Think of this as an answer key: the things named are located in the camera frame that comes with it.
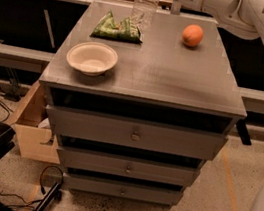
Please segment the clear plastic water bottle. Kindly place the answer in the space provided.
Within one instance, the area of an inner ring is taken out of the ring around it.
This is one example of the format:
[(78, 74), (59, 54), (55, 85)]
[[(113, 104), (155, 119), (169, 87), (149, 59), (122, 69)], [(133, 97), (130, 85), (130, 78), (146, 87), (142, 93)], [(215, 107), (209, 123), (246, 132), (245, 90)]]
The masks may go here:
[(152, 24), (160, 0), (134, 0), (132, 20), (140, 30), (146, 30)]

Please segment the white paper bowl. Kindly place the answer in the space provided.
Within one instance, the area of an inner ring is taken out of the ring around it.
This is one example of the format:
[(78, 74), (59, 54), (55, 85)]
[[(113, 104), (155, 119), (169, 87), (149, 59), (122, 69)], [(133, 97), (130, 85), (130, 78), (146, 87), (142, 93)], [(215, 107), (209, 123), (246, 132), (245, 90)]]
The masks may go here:
[(109, 45), (84, 42), (72, 47), (66, 59), (73, 69), (88, 76), (98, 76), (116, 66), (118, 56)]

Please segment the orange fruit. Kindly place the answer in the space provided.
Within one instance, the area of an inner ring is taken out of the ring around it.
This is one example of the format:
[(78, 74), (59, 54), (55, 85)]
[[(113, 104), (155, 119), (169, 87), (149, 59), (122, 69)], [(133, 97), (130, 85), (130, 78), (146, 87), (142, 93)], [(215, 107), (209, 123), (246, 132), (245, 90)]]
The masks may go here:
[(186, 26), (182, 32), (182, 41), (186, 46), (196, 47), (203, 40), (203, 29), (197, 24)]

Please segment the green chip bag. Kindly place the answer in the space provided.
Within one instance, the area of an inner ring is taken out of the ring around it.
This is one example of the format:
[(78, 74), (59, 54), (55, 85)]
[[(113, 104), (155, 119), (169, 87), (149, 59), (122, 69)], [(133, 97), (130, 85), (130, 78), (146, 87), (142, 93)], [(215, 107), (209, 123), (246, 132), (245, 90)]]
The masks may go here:
[(92, 31), (91, 36), (141, 44), (142, 33), (133, 20), (126, 17), (117, 23), (113, 15), (112, 11), (104, 15)]

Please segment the top grey drawer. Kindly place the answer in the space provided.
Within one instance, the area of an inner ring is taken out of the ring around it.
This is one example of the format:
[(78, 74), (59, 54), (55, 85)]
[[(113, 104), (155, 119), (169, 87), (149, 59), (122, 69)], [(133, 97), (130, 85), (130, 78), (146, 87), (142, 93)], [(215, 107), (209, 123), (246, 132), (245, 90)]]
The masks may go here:
[(97, 115), (74, 109), (47, 106), (53, 132), (202, 160), (212, 160), (227, 142), (226, 137)]

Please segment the grey drawer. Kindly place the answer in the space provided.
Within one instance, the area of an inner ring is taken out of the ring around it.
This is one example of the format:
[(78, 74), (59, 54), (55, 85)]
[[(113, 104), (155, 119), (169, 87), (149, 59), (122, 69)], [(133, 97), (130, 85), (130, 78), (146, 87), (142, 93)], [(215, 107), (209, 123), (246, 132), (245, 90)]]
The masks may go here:
[(199, 171), (196, 169), (145, 159), (133, 159), (71, 147), (59, 147), (57, 151), (60, 162), (65, 167), (97, 173), (109, 173), (182, 187), (190, 186), (199, 176)]
[(176, 205), (183, 197), (181, 192), (142, 186), (137, 184), (114, 182), (97, 178), (85, 178), (64, 174), (64, 186), (68, 190), (78, 190), (118, 198), (130, 198), (164, 205)]
[(47, 106), (53, 132), (202, 160), (212, 160), (227, 142), (226, 137), (97, 115), (74, 109)]

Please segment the middle grey drawer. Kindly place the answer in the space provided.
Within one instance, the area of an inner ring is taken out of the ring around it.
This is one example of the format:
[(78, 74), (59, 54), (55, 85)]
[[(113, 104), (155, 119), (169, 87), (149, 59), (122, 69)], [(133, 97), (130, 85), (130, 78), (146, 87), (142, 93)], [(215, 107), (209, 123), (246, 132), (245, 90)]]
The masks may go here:
[(97, 173), (109, 173), (182, 187), (190, 186), (199, 176), (199, 171), (196, 169), (145, 159), (133, 159), (71, 147), (59, 147), (57, 151), (60, 162), (65, 167)]

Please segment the bottom grey drawer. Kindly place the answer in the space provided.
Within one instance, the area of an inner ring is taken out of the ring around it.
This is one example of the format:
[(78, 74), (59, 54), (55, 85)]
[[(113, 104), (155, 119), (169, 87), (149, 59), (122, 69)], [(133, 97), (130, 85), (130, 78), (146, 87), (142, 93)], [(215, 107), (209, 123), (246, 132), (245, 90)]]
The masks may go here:
[(176, 205), (183, 197), (181, 192), (142, 186), (137, 184), (114, 182), (97, 178), (85, 178), (64, 174), (64, 186), (68, 190), (78, 190), (118, 198), (130, 198), (164, 205)]

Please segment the green handled tool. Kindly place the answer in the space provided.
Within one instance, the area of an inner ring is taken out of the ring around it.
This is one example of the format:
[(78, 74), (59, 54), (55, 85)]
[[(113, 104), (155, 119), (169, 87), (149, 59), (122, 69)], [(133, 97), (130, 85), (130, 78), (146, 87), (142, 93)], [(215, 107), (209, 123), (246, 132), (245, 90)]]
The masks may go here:
[(43, 4), (43, 12), (44, 12), (44, 17), (45, 17), (45, 22), (47, 25), (47, 30), (48, 30), (48, 35), (49, 35), (49, 39), (50, 39), (50, 45), (52, 49), (55, 49), (55, 40), (54, 40), (54, 35), (53, 35), (53, 30), (52, 30), (52, 24), (51, 24), (51, 19), (50, 19), (50, 14), (49, 14), (49, 10), (48, 10), (48, 0), (42, 0), (42, 4)]

